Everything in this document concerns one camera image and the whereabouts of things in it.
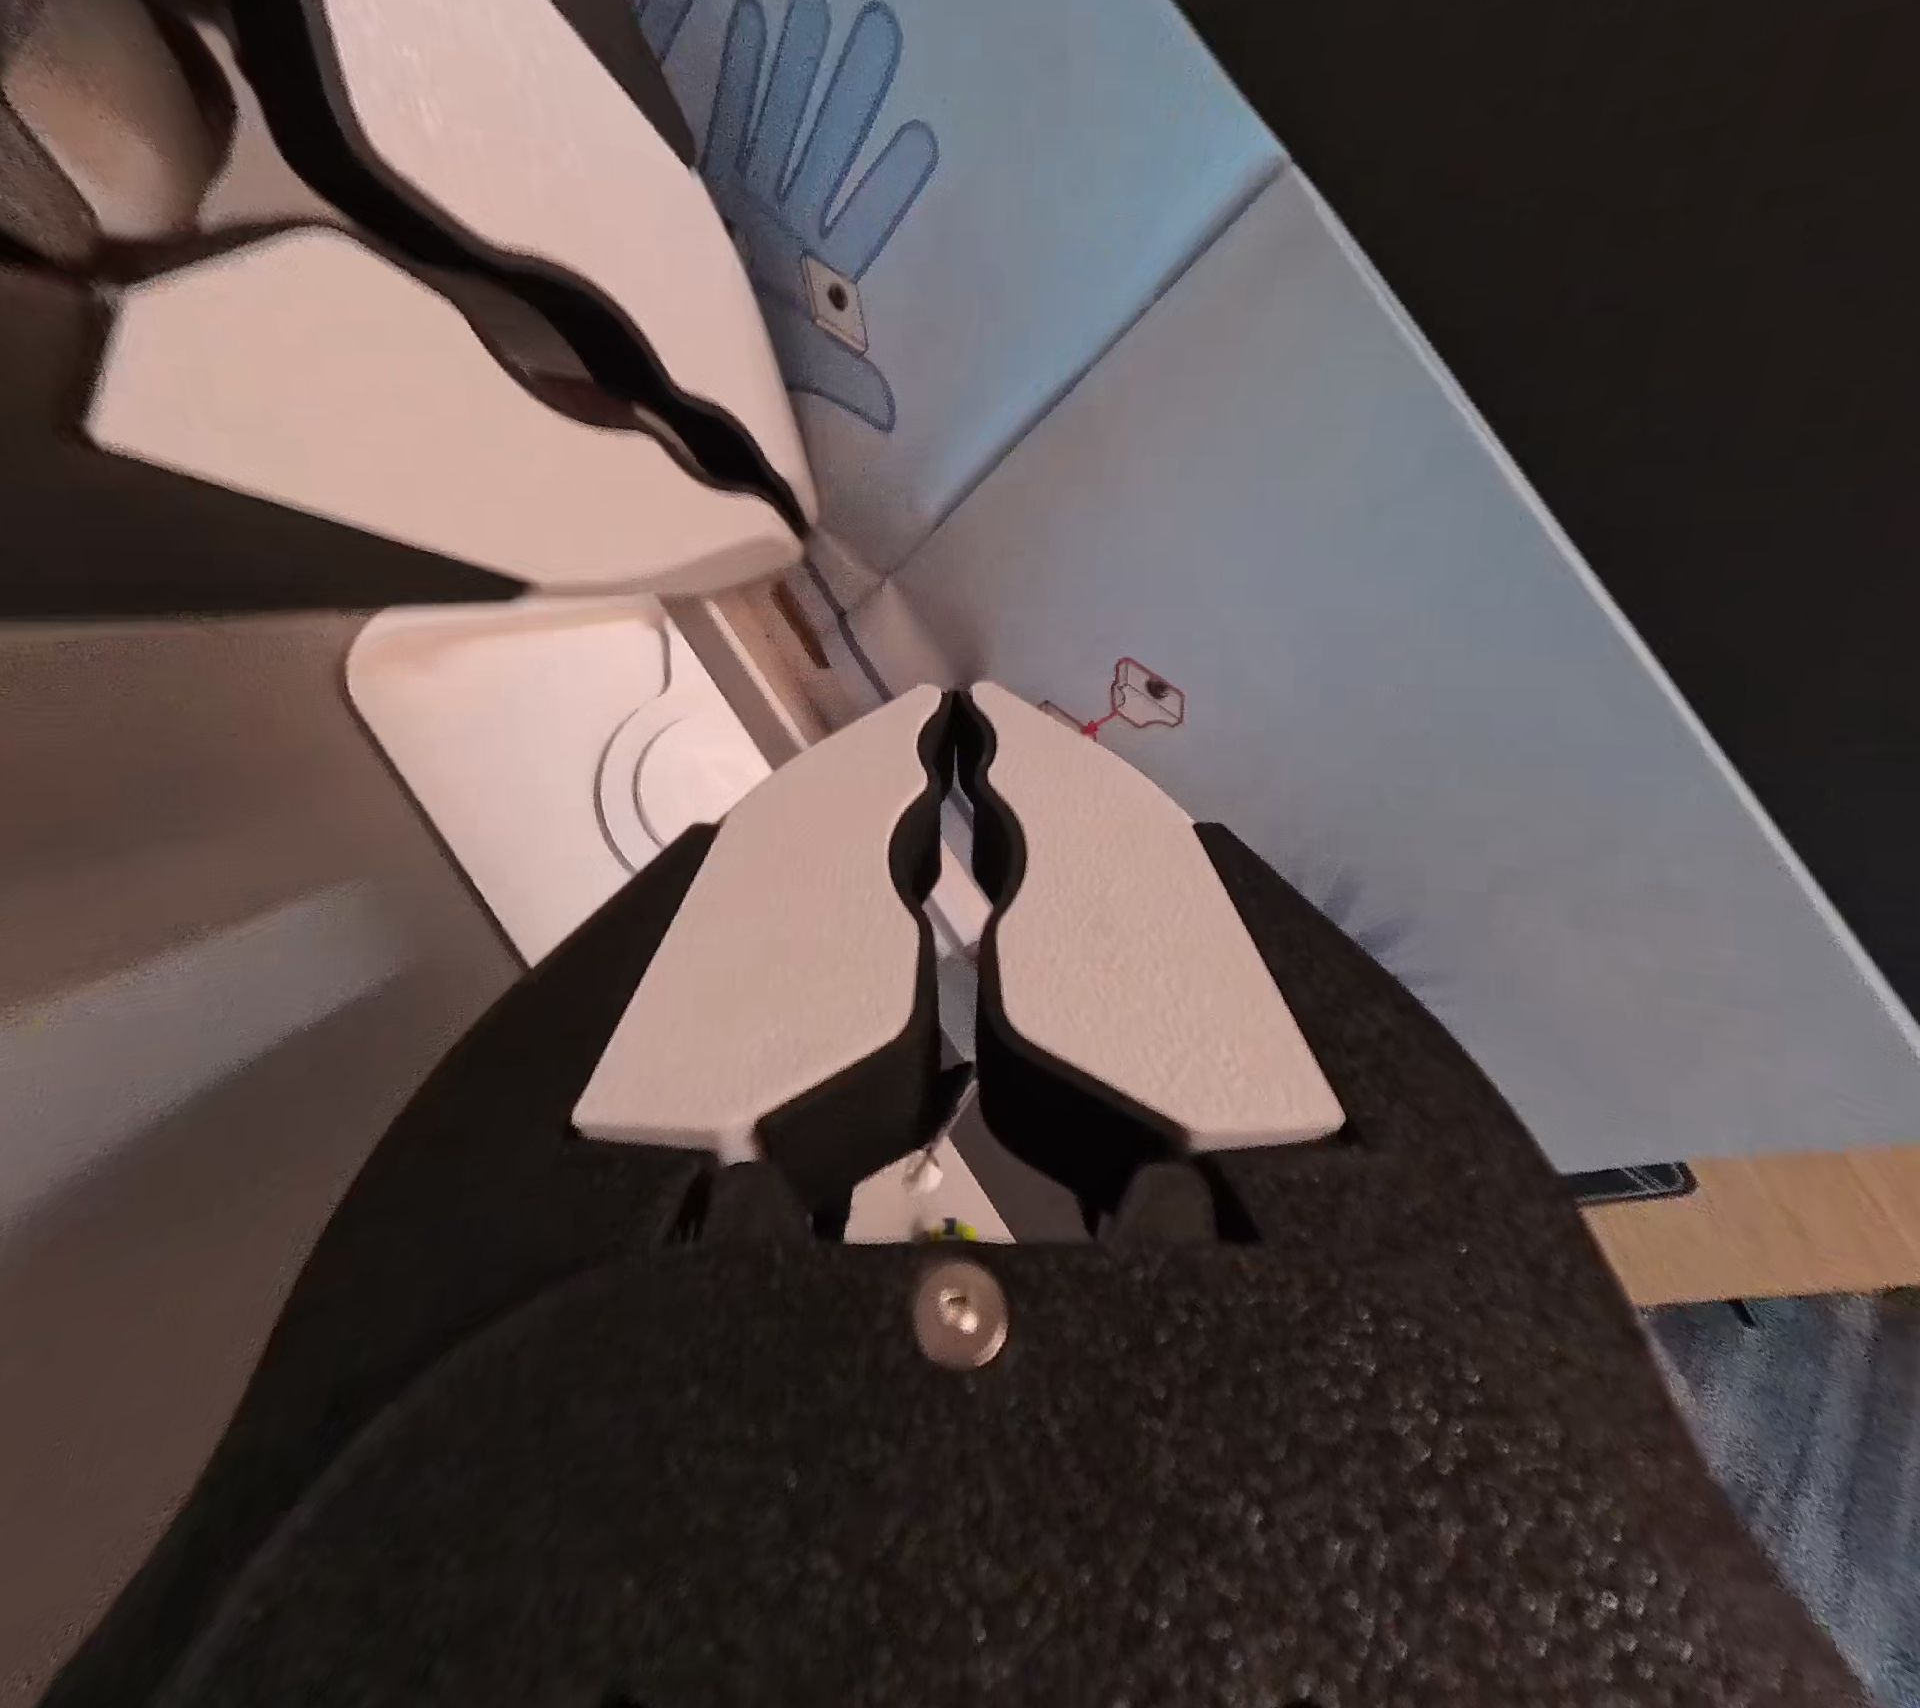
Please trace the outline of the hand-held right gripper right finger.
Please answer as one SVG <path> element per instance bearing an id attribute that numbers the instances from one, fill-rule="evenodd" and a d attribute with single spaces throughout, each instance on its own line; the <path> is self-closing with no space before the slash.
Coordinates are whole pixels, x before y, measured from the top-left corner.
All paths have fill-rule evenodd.
<path id="1" fill-rule="evenodd" d="M 966 701 L 983 1037 L 1186 1156 L 1337 1134 L 1341 1103 L 1189 808 L 1004 685 Z"/>

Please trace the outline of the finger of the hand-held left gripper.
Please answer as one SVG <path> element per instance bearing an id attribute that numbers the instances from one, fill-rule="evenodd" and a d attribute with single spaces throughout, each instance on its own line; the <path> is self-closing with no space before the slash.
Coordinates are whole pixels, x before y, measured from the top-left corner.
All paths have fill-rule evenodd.
<path id="1" fill-rule="evenodd" d="M 728 226 L 557 3 L 314 3 L 371 180 L 714 481 L 807 531 L 818 493 Z"/>
<path id="2" fill-rule="evenodd" d="M 447 296 L 323 226 L 130 280 L 81 433 L 531 591 L 703 596 L 800 558 L 769 500 L 539 400 Z"/>

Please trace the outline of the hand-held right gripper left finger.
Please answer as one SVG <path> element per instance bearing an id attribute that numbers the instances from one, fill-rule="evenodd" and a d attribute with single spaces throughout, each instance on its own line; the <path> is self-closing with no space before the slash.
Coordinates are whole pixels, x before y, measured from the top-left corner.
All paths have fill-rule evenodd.
<path id="1" fill-rule="evenodd" d="M 579 1134 L 773 1166 L 925 1146 L 951 718 L 950 691 L 905 691 L 728 811 L 576 1096 Z"/>

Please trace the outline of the lego instruction booklet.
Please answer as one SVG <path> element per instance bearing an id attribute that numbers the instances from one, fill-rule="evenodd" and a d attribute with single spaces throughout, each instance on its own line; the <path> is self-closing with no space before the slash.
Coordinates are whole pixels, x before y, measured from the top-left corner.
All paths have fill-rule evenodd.
<path id="1" fill-rule="evenodd" d="M 851 662 L 1111 746 L 1558 1166 L 1915 1142 L 1915 1017 L 1173 0 L 625 0 Z"/>

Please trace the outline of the white book stand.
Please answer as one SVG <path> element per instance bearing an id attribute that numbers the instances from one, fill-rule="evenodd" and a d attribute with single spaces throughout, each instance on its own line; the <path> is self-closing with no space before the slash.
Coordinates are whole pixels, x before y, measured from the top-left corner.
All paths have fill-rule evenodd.
<path id="1" fill-rule="evenodd" d="M 353 640 L 349 695 L 359 717 L 526 960 L 542 960 L 679 832 L 744 798 L 791 737 L 860 722 L 920 683 L 993 683 L 871 676 L 877 695 L 860 701 L 843 668 L 861 600 L 850 600 L 842 582 L 828 605 L 805 600 L 800 570 L 815 558 L 818 540 L 768 591 L 694 600 L 678 617 L 635 596 L 533 600 L 394 610 Z M 1137 722 L 1140 703 L 1123 692 L 1129 668 L 1140 662 L 1122 654 L 1105 673 L 1103 708 L 1029 703 L 1119 754 L 1103 735 L 1109 722 Z M 977 944 L 993 902 L 960 868 L 973 808 L 954 798 L 946 821 L 946 874 L 931 897 L 946 1030 L 987 1071 L 999 1139 L 1031 1160 L 1020 1134 L 1074 1153 L 1105 1134 L 1122 1166 L 1144 1148 L 1169 1148 L 1086 1092 L 1014 1069 L 1005 1037 L 983 1037 L 995 1019 L 979 1014 Z M 1663 1159 L 1697 1177 L 1688 1198 L 1638 1201 L 1594 1222 L 1639 1302 L 1915 1281 L 1915 1142 L 1653 1150 L 1577 1173 L 1644 1177 Z"/>

